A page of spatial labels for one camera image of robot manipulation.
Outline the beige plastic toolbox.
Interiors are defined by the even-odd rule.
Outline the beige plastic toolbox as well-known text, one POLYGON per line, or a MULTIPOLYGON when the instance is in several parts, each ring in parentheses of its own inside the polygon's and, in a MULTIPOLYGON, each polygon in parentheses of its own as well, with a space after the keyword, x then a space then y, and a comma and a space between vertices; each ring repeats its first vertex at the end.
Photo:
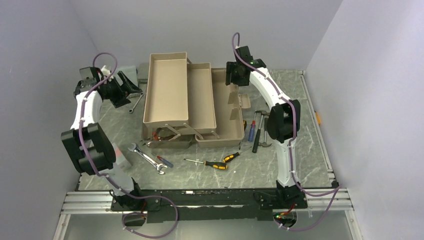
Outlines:
POLYGON ((201 148, 240 146, 243 110, 250 106, 248 94, 226 85, 226 68, 193 63, 186 52, 152 53, 141 139, 162 130, 177 134, 178 143, 157 149, 184 149, 192 142, 201 148))

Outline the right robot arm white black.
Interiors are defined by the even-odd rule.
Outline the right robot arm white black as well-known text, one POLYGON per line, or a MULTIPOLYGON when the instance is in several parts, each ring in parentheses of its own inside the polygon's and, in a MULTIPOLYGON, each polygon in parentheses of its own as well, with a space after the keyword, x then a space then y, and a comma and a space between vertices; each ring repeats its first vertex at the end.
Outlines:
POLYGON ((277 85, 261 59, 254 59, 248 46, 233 48, 235 61, 226 64, 226 85, 239 87, 253 84, 269 107, 266 129, 276 150, 278 176, 276 203, 289 207, 300 196, 296 171, 295 146, 300 129, 301 105, 290 99, 277 85))

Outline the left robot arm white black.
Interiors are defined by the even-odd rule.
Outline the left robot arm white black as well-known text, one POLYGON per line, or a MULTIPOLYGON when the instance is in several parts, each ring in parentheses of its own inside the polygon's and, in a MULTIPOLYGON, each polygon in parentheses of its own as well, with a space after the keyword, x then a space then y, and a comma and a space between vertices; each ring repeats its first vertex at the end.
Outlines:
POLYGON ((82 79, 73 92, 77 101, 75 119, 70 130, 61 133, 62 144, 79 173, 107 180, 116 201, 137 210, 144 196, 135 180, 119 167, 116 150, 99 121, 105 100, 120 108, 130 103, 130 94, 142 94, 142 90, 122 71, 114 77, 105 66, 89 66, 79 72, 82 79))

